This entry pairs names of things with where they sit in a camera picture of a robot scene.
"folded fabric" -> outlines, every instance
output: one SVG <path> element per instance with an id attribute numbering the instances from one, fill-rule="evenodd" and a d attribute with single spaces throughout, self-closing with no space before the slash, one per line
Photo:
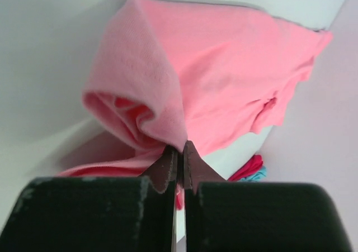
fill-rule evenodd
<path id="1" fill-rule="evenodd" d="M 254 155 L 244 164 L 237 172 L 235 172 L 228 181 L 239 181 L 242 178 L 247 178 L 257 173 L 263 167 L 263 160 L 261 155 Z"/>
<path id="2" fill-rule="evenodd" d="M 265 166 L 261 167 L 255 174 L 249 175 L 248 177 L 242 178 L 239 181 L 244 182 L 258 182 L 267 176 L 267 169 Z"/>
<path id="3" fill-rule="evenodd" d="M 165 145 L 201 156 L 282 123 L 332 35 L 247 7 L 128 0 L 110 20 L 83 104 L 136 157 L 62 175 L 138 175 Z"/>

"red cloth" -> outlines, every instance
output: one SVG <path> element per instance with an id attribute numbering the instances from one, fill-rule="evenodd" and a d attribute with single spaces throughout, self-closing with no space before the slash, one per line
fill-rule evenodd
<path id="1" fill-rule="evenodd" d="M 235 174 L 233 174 L 228 180 L 239 181 L 242 178 L 246 178 L 249 175 L 255 174 L 261 169 L 263 160 L 261 155 L 254 155 L 251 159 L 245 163 Z"/>

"teal fabric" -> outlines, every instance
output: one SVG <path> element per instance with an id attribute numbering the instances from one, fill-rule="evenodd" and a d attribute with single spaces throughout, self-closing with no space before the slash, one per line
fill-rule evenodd
<path id="1" fill-rule="evenodd" d="M 248 177 L 242 178 L 239 181 L 245 181 L 245 182 L 258 182 L 261 179 L 265 178 L 267 175 L 266 167 L 262 166 L 259 171 L 257 171 L 255 174 L 249 175 Z"/>

